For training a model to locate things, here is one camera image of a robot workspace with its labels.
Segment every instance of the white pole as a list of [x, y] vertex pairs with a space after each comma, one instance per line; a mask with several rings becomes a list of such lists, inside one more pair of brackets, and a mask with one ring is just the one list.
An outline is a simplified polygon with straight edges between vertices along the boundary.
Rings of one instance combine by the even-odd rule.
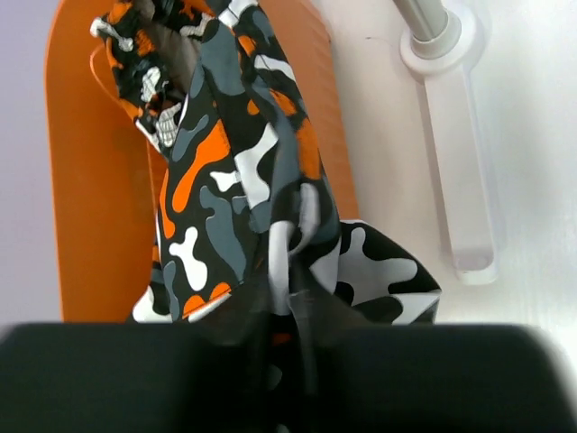
[[393, 0], [415, 39], [427, 42], [438, 37], [449, 17], [441, 0]]

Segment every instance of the metal pole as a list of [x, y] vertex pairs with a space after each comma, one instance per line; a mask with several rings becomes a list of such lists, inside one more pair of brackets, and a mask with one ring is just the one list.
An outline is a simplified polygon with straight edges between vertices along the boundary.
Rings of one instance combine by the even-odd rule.
[[432, 41], [446, 28], [449, 16], [441, 0], [393, 0], [418, 41]]

